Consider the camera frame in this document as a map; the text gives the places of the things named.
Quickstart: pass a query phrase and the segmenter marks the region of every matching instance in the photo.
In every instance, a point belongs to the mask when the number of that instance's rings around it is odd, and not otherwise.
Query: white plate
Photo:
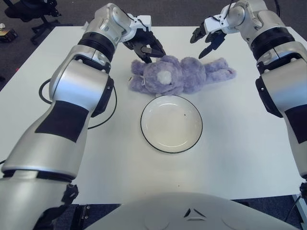
[[[141,116],[145,139],[156,149],[179,153],[192,148],[202,132],[197,108],[178,96],[161,96],[149,102]]]

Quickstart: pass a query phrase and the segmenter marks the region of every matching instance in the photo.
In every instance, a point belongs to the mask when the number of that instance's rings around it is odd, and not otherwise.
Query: office chair
[[[3,0],[9,7],[4,11],[9,18],[19,18],[23,22],[29,22],[35,18],[41,18],[43,24],[33,27],[35,35],[31,38],[31,42],[37,45],[36,39],[41,36],[46,29],[52,30],[56,26],[72,26],[72,24],[61,24],[58,20],[48,22],[45,15],[52,17],[61,16],[55,8],[56,0],[20,0],[13,4],[10,0]]]

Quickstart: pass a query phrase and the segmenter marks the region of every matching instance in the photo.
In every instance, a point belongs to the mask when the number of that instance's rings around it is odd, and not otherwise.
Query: purple stuffed animal
[[[203,65],[196,58],[186,57],[179,62],[174,56],[163,56],[154,63],[132,62],[134,74],[130,89],[147,94],[179,95],[194,93],[205,84],[226,81],[236,76],[226,60],[220,58]]]

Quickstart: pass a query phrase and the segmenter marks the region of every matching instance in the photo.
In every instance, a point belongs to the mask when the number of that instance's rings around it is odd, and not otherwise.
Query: stuffed animal ear
[[[143,75],[146,66],[146,63],[140,62],[139,60],[134,60],[131,63],[131,72],[137,75]]]

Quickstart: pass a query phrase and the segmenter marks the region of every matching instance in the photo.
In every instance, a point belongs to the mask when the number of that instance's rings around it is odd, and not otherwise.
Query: black cable
[[[227,13],[226,13],[224,19],[227,18],[227,16],[229,15],[230,7],[231,7],[231,4],[232,4],[233,2],[234,2],[234,0],[231,0],[231,1],[230,1],[230,4],[229,4],[229,6],[228,6],[228,10],[227,10]]]
[[[125,15],[126,15],[128,18],[130,18],[131,20],[134,21],[134,18],[131,18],[124,10],[121,9],[121,11],[123,11],[123,12],[125,13]],[[148,32],[148,31],[149,31],[148,26],[144,25],[144,23],[142,22],[142,20],[139,19],[139,18],[138,18],[138,21],[146,28],[146,31]]]
[[[230,4],[229,4],[229,6],[228,6],[227,13],[226,13],[224,19],[226,19],[227,16],[229,15],[230,7],[231,7],[231,4],[232,4],[233,2],[234,2],[234,0],[230,0]],[[216,21],[218,21],[218,22],[221,21],[220,19],[218,19],[218,18],[216,18],[216,17],[214,17],[214,16],[211,16],[211,15],[210,15],[208,18],[212,18],[212,19],[214,19],[214,20],[216,20]]]
[[[45,81],[45,82],[39,87],[39,91],[38,91],[38,94],[39,94],[40,99],[42,99],[44,102],[46,102],[46,103],[48,103],[48,104],[52,104],[52,102],[51,102],[51,101],[48,101],[48,100],[43,96],[43,88],[44,88],[45,85],[47,85],[47,84],[50,82],[50,80],[51,80],[51,78],[48,79],[47,81]],[[115,110],[116,110],[116,107],[117,107],[117,94],[116,94],[115,87],[113,87],[113,89],[114,89],[114,94],[115,94],[115,107],[114,107],[114,110],[113,110],[112,114],[111,114],[111,115],[109,116],[109,118],[108,118],[107,120],[105,120],[104,122],[102,122],[102,123],[100,123],[100,124],[98,124],[98,125],[89,127],[89,128],[87,128],[87,129],[92,129],[92,128],[96,128],[96,127],[98,127],[98,126],[103,125],[105,122],[107,122],[108,120],[110,120],[111,117],[113,116],[113,114],[115,113]]]
[[[294,202],[294,204],[292,205],[292,208],[289,210],[288,215],[286,216],[286,218],[284,219],[284,222],[287,222],[292,210],[295,208],[296,204],[298,203],[299,199],[301,198],[301,196],[299,196],[296,201]]]
[[[117,107],[117,94],[116,94],[115,87],[113,87],[113,89],[114,89],[114,94],[115,94],[115,106],[114,106],[114,110],[113,110],[112,114],[111,114],[111,115],[109,116],[109,118],[108,118],[107,120],[105,120],[104,122],[102,122],[102,123],[100,123],[100,124],[98,124],[98,125],[92,126],[92,127],[88,127],[87,129],[92,129],[92,128],[96,128],[96,127],[98,127],[98,126],[103,125],[105,122],[107,122],[108,120],[110,120],[111,117],[113,116],[113,114],[115,113],[115,110],[116,110],[116,107]]]
[[[278,0],[274,0],[275,5],[276,5],[276,14],[278,15],[278,17],[280,17],[280,5]]]
[[[51,104],[52,102],[47,100],[44,96],[43,96],[43,88],[45,85],[47,85],[49,82],[50,82],[51,78],[49,78],[47,81],[45,81],[40,87],[39,87],[39,90],[38,90],[38,95],[40,97],[40,99],[42,99],[44,102],[48,103],[48,104]]]

